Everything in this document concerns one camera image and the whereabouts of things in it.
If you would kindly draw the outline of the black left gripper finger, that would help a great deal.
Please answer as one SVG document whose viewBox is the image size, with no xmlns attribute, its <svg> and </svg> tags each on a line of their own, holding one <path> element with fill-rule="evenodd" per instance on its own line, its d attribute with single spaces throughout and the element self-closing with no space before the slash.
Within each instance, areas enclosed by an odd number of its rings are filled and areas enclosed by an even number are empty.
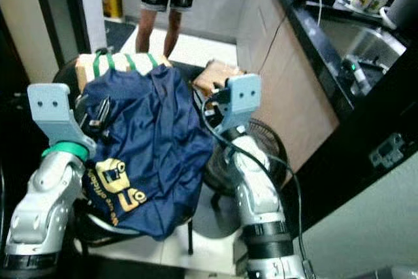
<svg viewBox="0 0 418 279">
<path fill-rule="evenodd" d="M 111 98 L 103 99 L 93 115 L 93 129 L 107 129 L 110 124 Z"/>
</svg>

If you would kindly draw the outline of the navy blue printed shirt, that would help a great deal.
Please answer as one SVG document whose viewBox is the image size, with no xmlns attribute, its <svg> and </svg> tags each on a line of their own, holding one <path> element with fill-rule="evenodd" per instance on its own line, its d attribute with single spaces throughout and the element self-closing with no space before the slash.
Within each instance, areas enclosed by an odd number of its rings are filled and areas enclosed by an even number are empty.
<svg viewBox="0 0 418 279">
<path fill-rule="evenodd" d="M 191 88 L 177 68 L 158 66 L 107 72 L 82 97 L 112 102 L 82 178 L 89 213 L 114 233 L 170 237 L 196 210 L 214 146 Z"/>
</svg>

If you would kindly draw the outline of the beige kitchen cabinet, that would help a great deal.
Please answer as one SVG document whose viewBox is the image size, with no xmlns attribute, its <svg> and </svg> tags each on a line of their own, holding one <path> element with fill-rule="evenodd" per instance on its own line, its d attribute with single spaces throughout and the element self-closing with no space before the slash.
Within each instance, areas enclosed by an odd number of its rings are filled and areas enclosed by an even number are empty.
<svg viewBox="0 0 418 279">
<path fill-rule="evenodd" d="M 295 171 L 338 127 L 338 117 L 278 0 L 243 0 L 238 66 L 262 79 L 255 118 L 283 141 Z"/>
</svg>

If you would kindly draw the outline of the black floor fan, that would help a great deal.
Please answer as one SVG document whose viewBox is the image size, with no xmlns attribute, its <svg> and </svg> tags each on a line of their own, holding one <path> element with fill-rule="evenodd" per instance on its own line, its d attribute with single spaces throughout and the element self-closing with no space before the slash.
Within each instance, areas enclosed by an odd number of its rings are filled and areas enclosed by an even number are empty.
<svg viewBox="0 0 418 279">
<path fill-rule="evenodd" d="M 248 133 L 260 150 L 270 156 L 287 161 L 287 151 L 278 134 L 256 118 L 249 121 Z M 235 199 L 235 184 L 228 177 L 226 151 L 216 146 L 204 168 L 203 187 L 192 228 L 197 234 L 209 239 L 221 239 L 241 227 L 238 202 Z"/>
</svg>

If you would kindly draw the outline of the black faucet with green light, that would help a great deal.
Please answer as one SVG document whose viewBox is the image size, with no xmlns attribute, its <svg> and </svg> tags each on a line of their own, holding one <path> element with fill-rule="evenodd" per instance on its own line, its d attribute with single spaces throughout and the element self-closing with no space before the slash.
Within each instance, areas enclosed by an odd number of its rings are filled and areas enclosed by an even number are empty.
<svg viewBox="0 0 418 279">
<path fill-rule="evenodd" d="M 349 85 L 349 91 L 355 97 L 365 97 L 372 89 L 359 59 L 347 55 L 340 65 L 340 78 Z"/>
</svg>

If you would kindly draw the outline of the dark floor mat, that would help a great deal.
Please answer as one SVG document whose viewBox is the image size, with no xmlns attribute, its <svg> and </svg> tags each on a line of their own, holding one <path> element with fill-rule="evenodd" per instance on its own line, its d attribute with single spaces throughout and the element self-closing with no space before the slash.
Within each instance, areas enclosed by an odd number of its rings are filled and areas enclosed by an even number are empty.
<svg viewBox="0 0 418 279">
<path fill-rule="evenodd" d="M 134 24 L 104 21 L 107 47 L 111 52 L 119 52 L 137 28 Z"/>
</svg>

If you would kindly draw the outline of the patterned white mug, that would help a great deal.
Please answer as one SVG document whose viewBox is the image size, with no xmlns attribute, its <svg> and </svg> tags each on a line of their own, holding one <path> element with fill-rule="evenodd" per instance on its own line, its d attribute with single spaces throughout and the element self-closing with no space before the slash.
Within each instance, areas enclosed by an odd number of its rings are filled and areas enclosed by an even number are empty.
<svg viewBox="0 0 418 279">
<path fill-rule="evenodd" d="M 347 0 L 347 7 L 350 10 L 361 12 L 367 15 L 379 15 L 380 10 L 385 7 L 389 0 Z"/>
</svg>

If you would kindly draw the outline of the small brown cardboard box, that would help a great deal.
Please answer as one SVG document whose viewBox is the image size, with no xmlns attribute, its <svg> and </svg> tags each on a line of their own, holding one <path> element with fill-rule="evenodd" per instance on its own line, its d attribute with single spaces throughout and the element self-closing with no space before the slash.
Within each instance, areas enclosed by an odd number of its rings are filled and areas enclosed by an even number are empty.
<svg viewBox="0 0 418 279">
<path fill-rule="evenodd" d="M 194 79 L 192 86 L 197 88 L 205 99 L 208 99 L 212 96 L 215 89 L 226 87 L 228 78 L 243 74 L 245 72 L 237 66 L 231 66 L 226 62 L 212 59 L 206 64 L 203 72 Z"/>
</svg>

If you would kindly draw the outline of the steel kitchen sink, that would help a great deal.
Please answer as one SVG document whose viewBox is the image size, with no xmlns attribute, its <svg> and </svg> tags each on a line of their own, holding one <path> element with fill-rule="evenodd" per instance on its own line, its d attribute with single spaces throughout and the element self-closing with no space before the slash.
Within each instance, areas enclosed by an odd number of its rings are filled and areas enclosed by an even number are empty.
<svg viewBox="0 0 418 279">
<path fill-rule="evenodd" d="M 403 43 L 381 27 L 340 19 L 323 19 L 319 26 L 340 57 L 390 67 L 406 51 Z"/>
</svg>

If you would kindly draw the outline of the black kitchen counter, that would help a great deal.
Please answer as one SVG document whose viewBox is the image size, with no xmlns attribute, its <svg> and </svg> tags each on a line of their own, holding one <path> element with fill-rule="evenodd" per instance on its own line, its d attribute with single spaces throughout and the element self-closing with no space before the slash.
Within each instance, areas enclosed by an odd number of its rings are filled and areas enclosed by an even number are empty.
<svg viewBox="0 0 418 279">
<path fill-rule="evenodd" d="M 345 205 L 389 172 L 373 165 L 370 154 L 393 135 L 405 141 L 405 157 L 418 152 L 418 32 L 408 33 L 405 52 L 368 95 L 355 96 L 343 78 L 339 53 L 317 23 L 313 8 L 278 0 L 289 17 L 311 73 L 319 82 L 338 125 L 296 172 L 301 182 L 302 229 Z"/>
</svg>

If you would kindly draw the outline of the grey wall socket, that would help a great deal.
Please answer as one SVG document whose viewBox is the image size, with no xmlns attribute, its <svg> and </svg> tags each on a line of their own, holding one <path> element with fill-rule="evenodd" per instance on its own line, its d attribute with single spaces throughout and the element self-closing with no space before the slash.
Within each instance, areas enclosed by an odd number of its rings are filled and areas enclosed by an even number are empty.
<svg viewBox="0 0 418 279">
<path fill-rule="evenodd" d="M 403 145 L 405 145 L 403 136 L 400 133 L 391 133 L 382 144 L 368 154 L 373 168 L 379 171 L 388 171 L 394 168 L 405 157 L 401 151 Z"/>
</svg>

